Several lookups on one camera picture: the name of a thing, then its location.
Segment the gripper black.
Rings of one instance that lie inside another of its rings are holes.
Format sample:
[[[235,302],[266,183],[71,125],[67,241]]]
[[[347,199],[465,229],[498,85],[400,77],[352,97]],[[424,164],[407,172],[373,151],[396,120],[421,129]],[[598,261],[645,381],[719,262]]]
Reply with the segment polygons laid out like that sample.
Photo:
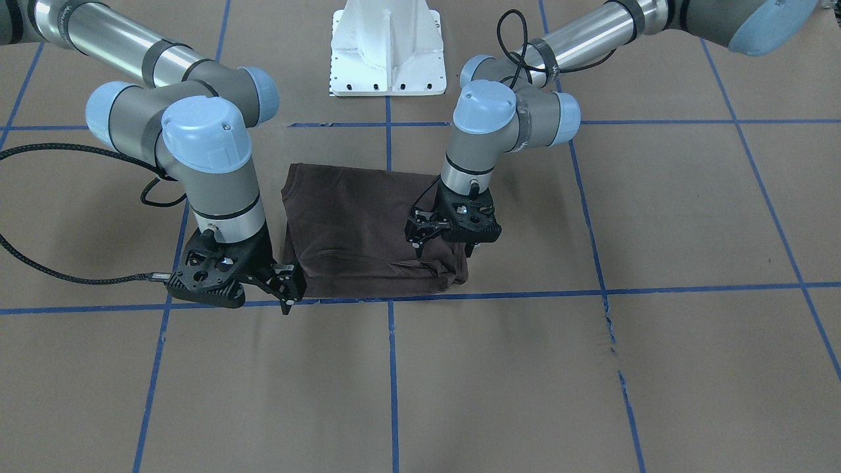
[[[424,212],[418,203],[432,188],[436,189],[434,205],[430,212]],[[411,243],[418,259],[423,256],[426,242],[436,237],[445,242],[464,243],[465,258],[471,258],[476,246],[495,242],[501,233],[491,191],[478,192],[478,185],[472,185],[467,195],[451,191],[445,185],[427,186],[414,201],[403,228],[406,242]]]
[[[210,229],[202,233],[195,231],[184,246],[179,263],[190,249],[222,252],[238,258],[237,280],[242,287],[250,284],[276,297],[283,315],[289,315],[296,303],[304,298],[307,284],[303,270],[297,263],[282,265],[275,261],[267,225],[246,240],[235,243],[218,242]]]

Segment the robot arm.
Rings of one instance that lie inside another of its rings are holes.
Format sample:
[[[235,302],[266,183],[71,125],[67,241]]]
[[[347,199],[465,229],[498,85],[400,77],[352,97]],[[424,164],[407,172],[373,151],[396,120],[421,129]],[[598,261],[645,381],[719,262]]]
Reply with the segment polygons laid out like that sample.
[[[472,57],[460,75],[461,92],[434,206],[412,206],[405,238],[417,255],[429,240],[465,246],[495,242],[501,225],[489,190],[498,159],[524,148],[567,143],[581,110],[568,93],[544,93],[559,75],[582,72],[644,35],[681,30],[745,56],[784,44],[816,9],[815,1],[606,1],[541,37],[526,37],[502,58]]]
[[[161,282],[173,298],[215,307],[243,306],[249,284],[289,314],[304,298],[306,279],[297,263],[273,257],[249,135],[276,116],[273,78],[258,67],[223,66],[100,1],[3,1],[2,44],[34,42],[96,58],[133,81],[102,84],[87,100],[87,128],[102,148],[41,143],[4,150],[2,158],[72,150],[141,166],[156,182],[183,186],[198,227],[170,273],[83,279],[36,263],[6,239],[2,247],[62,281]]]

